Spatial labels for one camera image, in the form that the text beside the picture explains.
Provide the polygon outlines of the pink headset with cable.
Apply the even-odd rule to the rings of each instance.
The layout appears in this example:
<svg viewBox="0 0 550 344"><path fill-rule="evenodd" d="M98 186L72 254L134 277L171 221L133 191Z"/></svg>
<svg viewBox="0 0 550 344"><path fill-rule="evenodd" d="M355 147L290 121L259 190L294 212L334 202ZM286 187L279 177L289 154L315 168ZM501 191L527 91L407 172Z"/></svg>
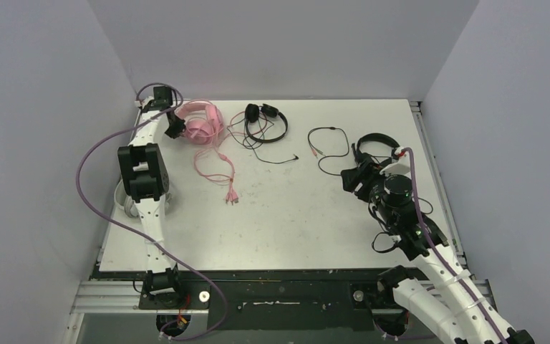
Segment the pink headset with cable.
<svg viewBox="0 0 550 344"><path fill-rule="evenodd" d="M236 168L233 161L221 152L221 145L227 139L224 134L225 121L220 109L210 100L197 99L184 103L175 112L177 119L185 122L183 137L191 144L200 146L193 156L193 168L196 173L218 185L226 185L226 204L237 204L238 194L234 188ZM230 168L229 173L204 173L198 163L210 153L215 153L218 158Z"/></svg>

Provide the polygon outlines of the white grey gaming headset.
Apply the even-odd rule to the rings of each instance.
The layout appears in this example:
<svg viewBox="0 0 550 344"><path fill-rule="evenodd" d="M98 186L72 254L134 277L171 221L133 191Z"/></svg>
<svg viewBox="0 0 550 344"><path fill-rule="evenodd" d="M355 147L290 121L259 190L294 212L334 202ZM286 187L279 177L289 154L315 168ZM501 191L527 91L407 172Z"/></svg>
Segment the white grey gaming headset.
<svg viewBox="0 0 550 344"><path fill-rule="evenodd" d="M141 206L142 212L139 212L137 209L137 203L132 199L131 196L128 196L125 187L122 181L119 181L115 188L113 199L116 207L123 211L129 218L139 218L141 215L148 215L149 210L151 214L154 215L155 211L158 210L158 202L153 199L149 203L145 203Z"/></svg>

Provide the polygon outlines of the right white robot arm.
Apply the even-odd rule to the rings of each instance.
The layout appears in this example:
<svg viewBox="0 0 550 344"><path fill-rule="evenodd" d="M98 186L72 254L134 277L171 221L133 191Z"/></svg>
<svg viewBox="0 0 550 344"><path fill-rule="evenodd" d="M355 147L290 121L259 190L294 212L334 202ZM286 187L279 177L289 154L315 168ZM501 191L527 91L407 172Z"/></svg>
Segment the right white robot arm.
<svg viewBox="0 0 550 344"><path fill-rule="evenodd" d="M435 297L401 265L377 278L377 297L414 315L442 343L533 343L492 306L458 261L446 235L418 203L415 166L408 150L394 159L399 174L365 161L341 172L347 192L367 202L370 215L438 292Z"/></svg>

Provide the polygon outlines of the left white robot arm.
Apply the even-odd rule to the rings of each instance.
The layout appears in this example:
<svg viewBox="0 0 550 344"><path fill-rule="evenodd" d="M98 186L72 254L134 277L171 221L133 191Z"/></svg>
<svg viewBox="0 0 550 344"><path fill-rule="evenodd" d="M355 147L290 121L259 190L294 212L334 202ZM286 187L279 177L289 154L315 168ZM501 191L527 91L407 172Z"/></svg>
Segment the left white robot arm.
<svg viewBox="0 0 550 344"><path fill-rule="evenodd" d="M137 100L139 118L130 142L118 148L117 158L122 186L136 208L144 235L146 274L142 296L161 308L178 308L186 302L178 265L165 252L165 212L170 180L159 142L170 127L169 114L178 102L174 87L159 82L141 90L153 89L153 98Z"/></svg>

